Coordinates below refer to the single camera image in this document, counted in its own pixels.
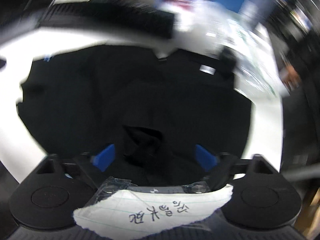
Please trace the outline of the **black polo shirt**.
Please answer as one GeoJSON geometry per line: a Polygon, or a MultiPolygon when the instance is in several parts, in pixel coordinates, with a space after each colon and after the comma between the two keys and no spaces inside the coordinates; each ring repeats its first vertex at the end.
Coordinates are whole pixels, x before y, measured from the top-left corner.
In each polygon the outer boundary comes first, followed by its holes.
{"type": "Polygon", "coordinates": [[[220,61],[177,50],[160,60],[149,48],[95,46],[31,65],[17,105],[42,148],[61,158],[115,146],[105,176],[141,186],[190,184],[206,175],[197,145],[240,157],[251,100],[233,73],[200,71],[220,61]]]}

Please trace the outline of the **handwritten paper label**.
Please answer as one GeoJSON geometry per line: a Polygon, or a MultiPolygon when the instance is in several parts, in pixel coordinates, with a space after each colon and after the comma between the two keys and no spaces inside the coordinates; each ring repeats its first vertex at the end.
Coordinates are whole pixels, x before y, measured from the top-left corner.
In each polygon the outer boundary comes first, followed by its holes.
{"type": "Polygon", "coordinates": [[[209,193],[162,194],[120,190],[76,209],[76,224],[110,239],[139,239],[202,221],[231,200],[233,186],[209,193]]]}

